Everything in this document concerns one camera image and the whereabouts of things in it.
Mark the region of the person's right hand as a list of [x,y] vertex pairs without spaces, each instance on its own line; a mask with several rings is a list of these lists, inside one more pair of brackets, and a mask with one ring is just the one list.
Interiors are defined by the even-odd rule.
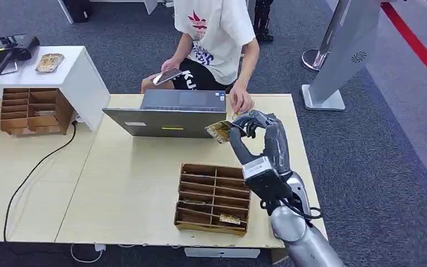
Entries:
[[166,71],[168,71],[170,69],[173,69],[173,68],[179,69],[181,62],[182,61],[179,61],[179,60],[177,60],[175,58],[170,58],[170,59],[166,60],[162,64],[162,66],[161,66],[161,72],[164,73],[164,72],[166,72]]

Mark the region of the person's left hand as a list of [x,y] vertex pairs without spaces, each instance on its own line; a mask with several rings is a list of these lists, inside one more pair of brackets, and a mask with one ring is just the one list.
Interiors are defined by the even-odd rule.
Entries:
[[247,92],[247,86],[237,81],[229,92],[229,99],[234,113],[244,113],[254,107],[254,101]]

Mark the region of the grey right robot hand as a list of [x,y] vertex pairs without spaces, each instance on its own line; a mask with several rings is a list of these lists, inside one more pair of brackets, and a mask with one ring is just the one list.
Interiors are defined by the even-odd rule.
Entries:
[[[289,147],[287,136],[282,122],[273,114],[266,114],[259,110],[250,110],[237,116],[229,130],[230,145],[242,165],[259,157],[266,156],[282,179],[291,176]],[[242,142],[242,132],[246,137],[254,139],[257,128],[265,129],[264,149],[259,155],[252,154]]]

